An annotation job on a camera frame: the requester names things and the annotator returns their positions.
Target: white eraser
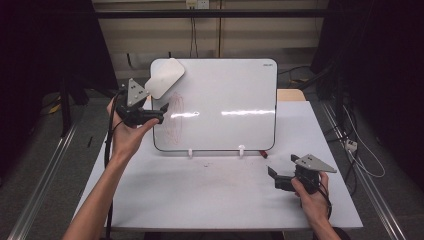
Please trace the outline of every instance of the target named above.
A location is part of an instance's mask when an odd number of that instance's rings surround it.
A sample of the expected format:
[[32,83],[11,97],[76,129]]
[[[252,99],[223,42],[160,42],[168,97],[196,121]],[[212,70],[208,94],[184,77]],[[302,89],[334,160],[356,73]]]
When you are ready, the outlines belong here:
[[159,67],[146,82],[145,88],[153,98],[159,99],[184,75],[185,69],[175,58],[170,58]]

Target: white cable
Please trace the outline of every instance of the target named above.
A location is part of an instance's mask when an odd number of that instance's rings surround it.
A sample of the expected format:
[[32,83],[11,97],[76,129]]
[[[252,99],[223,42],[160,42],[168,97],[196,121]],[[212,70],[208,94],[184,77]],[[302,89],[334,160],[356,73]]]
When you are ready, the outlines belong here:
[[378,157],[377,156],[375,156],[375,154],[368,148],[368,146],[364,143],[364,141],[362,141],[362,139],[361,139],[361,137],[359,136],[359,134],[358,134],[358,132],[356,131],[356,128],[355,128],[355,126],[354,126],[354,124],[353,124],[353,121],[352,121],[352,119],[350,118],[350,114],[349,114],[349,111],[347,111],[347,109],[346,109],[346,107],[345,106],[343,106],[343,108],[344,108],[344,110],[346,111],[346,114],[347,114],[347,117],[349,118],[349,121],[350,121],[350,124],[352,124],[352,129],[353,129],[353,131],[355,131],[355,133],[356,133],[356,136],[358,136],[358,139],[359,139],[359,141],[364,145],[364,147],[374,156],[374,158],[375,158],[375,160],[377,160],[377,162],[378,162],[378,164],[380,164],[380,166],[381,166],[381,169],[383,170],[383,173],[381,174],[381,175],[377,175],[377,174],[373,174],[373,173],[371,173],[370,171],[368,171],[366,168],[365,168],[365,166],[364,165],[362,165],[361,163],[359,163],[357,160],[356,160],[356,158],[353,156],[353,154],[352,154],[352,152],[350,151],[350,150],[348,150],[349,151],[349,153],[351,154],[351,156],[352,156],[352,158],[353,158],[353,160],[358,164],[358,166],[360,167],[360,168],[362,168],[368,175],[370,175],[370,176],[373,176],[373,177],[376,177],[376,178],[381,178],[381,177],[384,177],[384,175],[386,175],[386,170],[384,169],[384,166],[383,166],[383,164],[381,164],[381,162],[380,162],[380,160],[378,159]]

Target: whiteboard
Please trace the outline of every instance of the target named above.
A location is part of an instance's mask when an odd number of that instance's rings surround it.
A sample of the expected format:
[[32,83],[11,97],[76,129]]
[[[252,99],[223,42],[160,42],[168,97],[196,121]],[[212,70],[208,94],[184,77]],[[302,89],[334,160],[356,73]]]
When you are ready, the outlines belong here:
[[[169,103],[154,127],[161,151],[268,150],[275,141],[277,63],[272,59],[177,59],[185,74],[152,109]],[[166,59],[151,65],[151,75]]]

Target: person's left hand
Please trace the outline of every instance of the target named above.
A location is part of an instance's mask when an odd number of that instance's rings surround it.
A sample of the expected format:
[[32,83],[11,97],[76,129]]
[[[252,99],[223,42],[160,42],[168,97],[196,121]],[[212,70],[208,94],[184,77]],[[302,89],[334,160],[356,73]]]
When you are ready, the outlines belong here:
[[[107,106],[109,115],[112,109],[112,102],[113,99]],[[115,129],[113,133],[112,157],[117,157],[117,159],[128,162],[140,147],[144,134],[159,123],[159,120],[150,119],[139,128],[136,126],[131,128],[121,122],[122,119],[115,111],[112,124],[112,129]]]

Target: black horizontal bar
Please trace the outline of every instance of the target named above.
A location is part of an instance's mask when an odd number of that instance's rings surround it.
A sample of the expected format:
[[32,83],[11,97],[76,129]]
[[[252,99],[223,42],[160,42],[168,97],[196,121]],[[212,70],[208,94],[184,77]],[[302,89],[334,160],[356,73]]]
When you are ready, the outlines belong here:
[[99,10],[99,19],[115,18],[315,18],[340,17],[360,13],[357,10],[284,9],[284,10]]

